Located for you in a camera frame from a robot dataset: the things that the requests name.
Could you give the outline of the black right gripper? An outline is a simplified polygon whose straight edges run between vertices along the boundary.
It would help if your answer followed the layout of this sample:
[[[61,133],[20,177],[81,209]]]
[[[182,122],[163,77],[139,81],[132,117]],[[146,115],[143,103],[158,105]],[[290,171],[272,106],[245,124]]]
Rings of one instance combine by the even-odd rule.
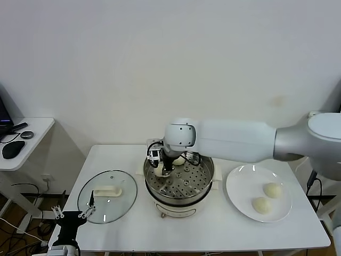
[[[168,177],[173,171],[173,157],[169,157],[164,151],[161,152],[161,158],[163,161],[163,177]],[[154,158],[152,160],[153,168],[157,168],[159,166],[160,158]]]

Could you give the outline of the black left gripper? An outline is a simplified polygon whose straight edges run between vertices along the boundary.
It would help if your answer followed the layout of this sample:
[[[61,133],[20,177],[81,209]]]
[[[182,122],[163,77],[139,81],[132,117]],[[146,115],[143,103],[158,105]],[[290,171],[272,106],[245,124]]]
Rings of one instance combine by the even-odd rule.
[[[56,205],[51,207],[52,212],[55,215],[56,224],[60,226],[57,245],[76,245],[76,236],[78,228],[87,222],[87,218],[90,217],[95,211],[94,205],[94,191],[92,190],[90,199],[86,204],[85,211],[64,211],[63,208],[67,202],[67,194],[64,190],[59,196]]]

